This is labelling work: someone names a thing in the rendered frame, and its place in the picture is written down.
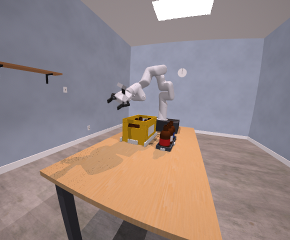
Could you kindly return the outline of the yellow bottle crate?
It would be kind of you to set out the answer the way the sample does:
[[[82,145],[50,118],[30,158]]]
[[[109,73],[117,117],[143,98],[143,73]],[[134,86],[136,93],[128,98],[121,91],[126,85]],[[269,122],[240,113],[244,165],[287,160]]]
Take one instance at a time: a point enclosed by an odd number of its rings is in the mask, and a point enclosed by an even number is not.
[[[148,119],[147,121],[135,120],[135,118]],[[134,115],[122,119],[122,141],[128,142],[128,139],[138,141],[138,145],[144,146],[154,133],[156,133],[157,116]],[[128,124],[139,125],[139,128],[128,127]]]

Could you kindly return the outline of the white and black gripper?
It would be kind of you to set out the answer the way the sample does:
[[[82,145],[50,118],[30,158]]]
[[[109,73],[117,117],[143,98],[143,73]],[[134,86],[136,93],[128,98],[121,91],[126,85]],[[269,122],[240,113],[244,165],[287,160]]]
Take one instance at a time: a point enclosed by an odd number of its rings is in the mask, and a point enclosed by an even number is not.
[[[117,106],[117,110],[130,106],[130,101],[133,98],[133,95],[130,90],[126,89],[125,94],[122,93],[122,91],[118,93],[112,93],[111,97],[107,100],[107,103],[110,103],[112,100],[115,100],[120,105]]]

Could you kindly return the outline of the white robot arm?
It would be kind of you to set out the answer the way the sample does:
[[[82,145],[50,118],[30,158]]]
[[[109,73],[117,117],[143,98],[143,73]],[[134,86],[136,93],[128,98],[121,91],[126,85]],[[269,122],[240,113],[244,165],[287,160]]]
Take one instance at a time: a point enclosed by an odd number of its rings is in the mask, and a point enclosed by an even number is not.
[[[128,87],[127,89],[132,93],[133,101],[145,101],[146,95],[143,88],[147,87],[152,77],[155,76],[158,84],[158,89],[162,92],[159,93],[159,108],[158,108],[158,118],[160,121],[167,121],[167,108],[168,104],[166,101],[172,101],[175,98],[174,86],[171,81],[165,81],[164,74],[167,72],[167,67],[165,65],[156,65],[147,67],[143,73],[141,80]],[[126,86],[119,83],[118,87],[121,88],[121,93],[126,94]]]

